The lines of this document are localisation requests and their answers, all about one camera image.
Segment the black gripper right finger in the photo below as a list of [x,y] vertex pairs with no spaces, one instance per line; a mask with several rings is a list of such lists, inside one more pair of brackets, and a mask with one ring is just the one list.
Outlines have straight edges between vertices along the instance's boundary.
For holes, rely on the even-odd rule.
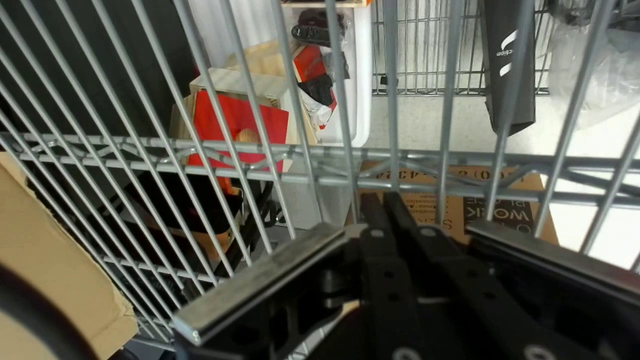
[[631,269],[600,261],[585,254],[485,220],[470,221],[466,231],[472,236],[473,246],[491,247],[494,252],[505,254],[510,260],[551,272],[559,279],[570,279],[595,293],[612,295],[626,304],[640,301],[637,273]]

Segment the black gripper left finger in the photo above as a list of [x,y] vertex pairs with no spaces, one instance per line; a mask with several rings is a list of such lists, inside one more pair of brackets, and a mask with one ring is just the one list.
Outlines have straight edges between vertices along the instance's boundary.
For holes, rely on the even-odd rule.
[[269,256],[187,301],[172,316],[173,334],[191,346],[205,344],[345,242],[343,228],[331,223],[312,228],[305,236],[285,242]]

